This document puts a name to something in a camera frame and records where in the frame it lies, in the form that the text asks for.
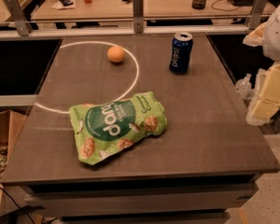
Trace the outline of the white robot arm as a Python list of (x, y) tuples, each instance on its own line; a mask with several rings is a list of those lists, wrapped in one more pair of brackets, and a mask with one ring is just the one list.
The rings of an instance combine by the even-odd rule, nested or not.
[(244, 38), (245, 45), (262, 46), (265, 57), (273, 60), (266, 72), (258, 72), (246, 122), (261, 126), (280, 109), (280, 5), (270, 18)]

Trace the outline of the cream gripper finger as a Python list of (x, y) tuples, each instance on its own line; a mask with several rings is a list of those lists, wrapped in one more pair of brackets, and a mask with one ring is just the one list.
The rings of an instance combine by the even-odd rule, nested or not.
[(280, 62), (264, 71), (260, 69), (255, 83), (254, 96), (248, 106), (246, 122), (261, 126), (280, 109)]
[(250, 47), (261, 46), (263, 43), (263, 34), (266, 25), (267, 25), (266, 22), (260, 24), (255, 30), (253, 30), (244, 38), (243, 43)]

